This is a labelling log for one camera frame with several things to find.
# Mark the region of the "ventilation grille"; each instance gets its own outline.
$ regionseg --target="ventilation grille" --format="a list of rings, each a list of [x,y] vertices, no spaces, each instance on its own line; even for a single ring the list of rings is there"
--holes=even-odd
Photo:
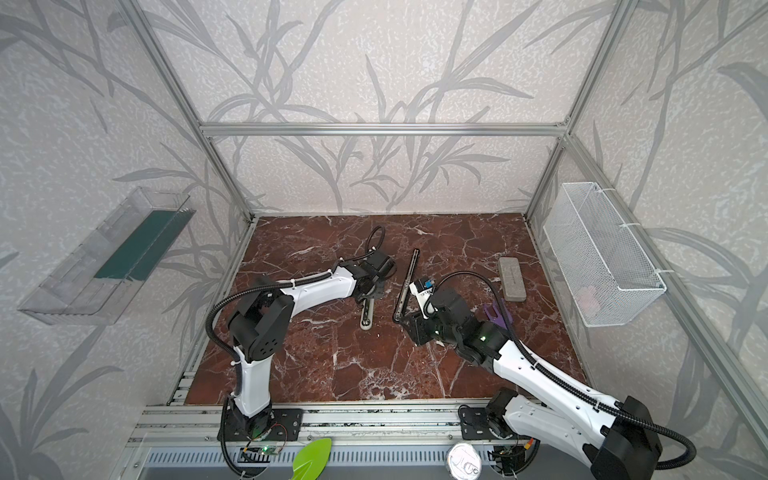
[[[445,465],[445,457],[453,445],[341,445],[334,446],[328,460],[331,467],[351,466],[424,466]],[[279,455],[249,455],[248,463],[242,466],[274,466],[290,467],[300,447],[286,447]],[[475,445],[475,449],[489,464],[488,452],[492,446]],[[240,453],[240,448],[230,449],[230,456]],[[153,447],[150,451],[145,468],[163,467],[218,467],[225,466],[221,450],[218,447]]]

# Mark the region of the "can lid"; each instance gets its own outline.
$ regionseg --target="can lid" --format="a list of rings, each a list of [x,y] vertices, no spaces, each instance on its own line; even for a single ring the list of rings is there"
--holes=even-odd
[[[480,478],[482,460],[475,447],[459,442],[448,452],[446,459],[449,472],[456,480],[477,480]]]

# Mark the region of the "wall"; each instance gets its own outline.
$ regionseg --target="wall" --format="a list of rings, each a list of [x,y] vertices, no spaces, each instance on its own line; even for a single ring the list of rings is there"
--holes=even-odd
[[[563,121],[614,7],[613,0],[141,4],[207,122]],[[255,210],[458,213],[524,211],[553,143],[232,137],[218,146]]]
[[[245,223],[111,2],[0,6],[0,474],[106,478],[164,403]],[[113,326],[16,310],[136,186],[197,210]]]
[[[766,393],[768,3],[649,6],[633,14],[575,131]],[[580,180],[563,160],[534,225],[595,386],[642,399],[697,444],[694,463],[661,478],[768,478],[663,300],[627,326],[583,327],[541,232],[556,186]]]

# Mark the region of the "lime green spatula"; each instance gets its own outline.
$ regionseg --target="lime green spatula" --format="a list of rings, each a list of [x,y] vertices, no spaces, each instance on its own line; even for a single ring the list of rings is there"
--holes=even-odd
[[[293,460],[290,480],[315,480],[323,473],[331,455],[331,439],[315,440],[299,451]]]

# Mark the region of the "black mounting plate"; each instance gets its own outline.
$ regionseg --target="black mounting plate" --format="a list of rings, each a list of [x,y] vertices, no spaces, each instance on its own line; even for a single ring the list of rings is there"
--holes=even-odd
[[[231,410],[227,413],[227,419],[224,423],[224,439],[227,442],[247,442],[248,436],[237,424]],[[273,409],[274,423],[284,426],[283,431],[279,426],[272,427],[272,430],[261,439],[261,442],[295,442],[299,439],[299,430],[301,430],[301,418],[304,415],[302,409]]]
[[[462,439],[464,440],[499,440],[499,437],[491,432],[488,426],[488,415],[485,413],[485,407],[472,408],[470,406],[460,406],[458,408],[458,419],[462,425]],[[505,440],[517,440],[518,435],[513,433],[511,437]]]

